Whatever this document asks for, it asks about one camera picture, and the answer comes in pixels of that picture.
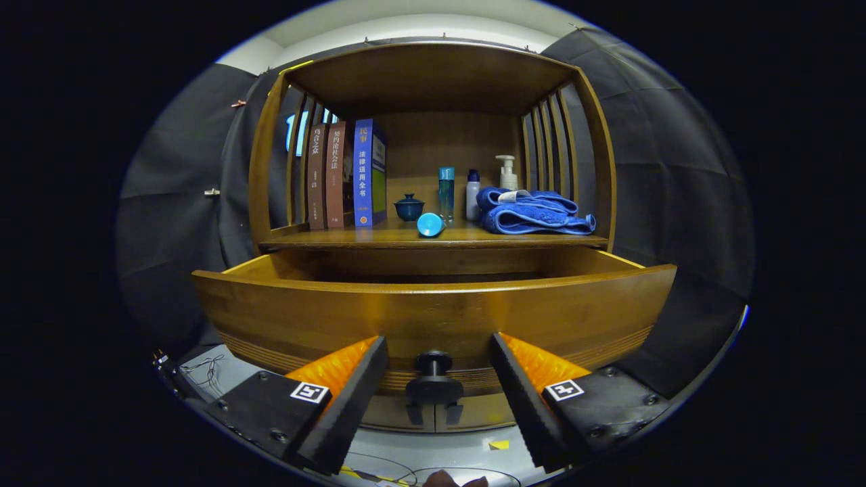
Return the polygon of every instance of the open drawer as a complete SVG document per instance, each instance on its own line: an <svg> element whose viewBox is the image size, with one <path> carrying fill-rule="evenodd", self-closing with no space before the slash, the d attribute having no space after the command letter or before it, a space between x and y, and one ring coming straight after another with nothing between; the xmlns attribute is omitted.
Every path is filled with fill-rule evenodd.
<svg viewBox="0 0 866 487"><path fill-rule="evenodd" d="M675 273L582 246L290 248L193 278L232 354L277 373L384 335L390 365L378 396L397 399L431 349L453 357L449 375L466 396L501 393L488 361L495 331L581 367L612 362L641 346Z"/></svg>

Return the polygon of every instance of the blue towel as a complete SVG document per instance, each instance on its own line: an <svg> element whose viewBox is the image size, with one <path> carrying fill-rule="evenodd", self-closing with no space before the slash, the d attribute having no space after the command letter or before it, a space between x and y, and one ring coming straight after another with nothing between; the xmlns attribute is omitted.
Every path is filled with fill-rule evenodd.
<svg viewBox="0 0 866 487"><path fill-rule="evenodd" d="M491 233L520 235L541 231L590 235L596 221L592 215L579 218L551 208L520 203L503 203L481 213L481 225Z"/></svg>
<svg viewBox="0 0 866 487"><path fill-rule="evenodd" d="M478 192L478 206L481 211L490 211L498 205L503 205L499 202L499 196L508 192L505 188L496 188L488 186ZM564 211L569 215L574 215L578 212L578 204L568 198L561 197L557 192L521 191L517 194L517 205L531 205L541 208L550 208L552 210Z"/></svg>

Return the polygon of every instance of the glass bottle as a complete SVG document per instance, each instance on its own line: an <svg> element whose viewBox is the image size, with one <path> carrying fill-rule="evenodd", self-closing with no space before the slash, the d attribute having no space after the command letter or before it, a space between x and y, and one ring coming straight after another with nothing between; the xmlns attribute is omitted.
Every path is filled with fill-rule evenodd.
<svg viewBox="0 0 866 487"><path fill-rule="evenodd" d="M439 168L439 216L446 225L454 223L454 167Z"/></svg>

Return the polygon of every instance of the wooden cabinet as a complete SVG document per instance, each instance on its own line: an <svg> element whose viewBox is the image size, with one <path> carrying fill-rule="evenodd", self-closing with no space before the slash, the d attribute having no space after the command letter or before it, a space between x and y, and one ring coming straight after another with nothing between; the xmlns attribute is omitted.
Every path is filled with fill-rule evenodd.
<svg viewBox="0 0 866 487"><path fill-rule="evenodd" d="M380 123L389 144L386 221L323 231L309 230L306 217L295 221L293 215L306 216L305 181L293 179L307 174L305 151L300 168L293 167L293 154L287 161L289 225L270 228L268 164L289 85L303 93L298 115L311 107L313 122L327 108L341 119ZM438 166L456 168L456 201L470 167L482 186L498 185L499 153L515 156L520 187L577 201L578 164L561 93L568 85L578 92L591 133L593 235L494 235L465 221L459 205L455 224L433 239L396 218L391 203L405 192L436 211ZM310 125L293 127L290 139L306 140ZM594 368L640 347L655 324L676 269L644 268L612 255L616 210L611 137L579 68L479 45L372 47L280 73L249 168L250 225L260 256L222 273L193 275L229 350L274 372L383 334L390 367L366 424L417 431L495 427L512 418L488 362L493 332ZM449 374L466 390L460 425L444 428L437 420L433 428L412 427L396 413L416 375L415 356L432 348L454 358Z"/></svg>

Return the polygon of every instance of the blue book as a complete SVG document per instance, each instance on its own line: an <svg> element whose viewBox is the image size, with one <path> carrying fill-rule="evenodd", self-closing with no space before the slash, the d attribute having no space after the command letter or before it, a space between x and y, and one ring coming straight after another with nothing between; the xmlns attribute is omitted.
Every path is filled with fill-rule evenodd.
<svg viewBox="0 0 866 487"><path fill-rule="evenodd" d="M385 219L385 136L373 119L355 122L355 226L373 226Z"/></svg>

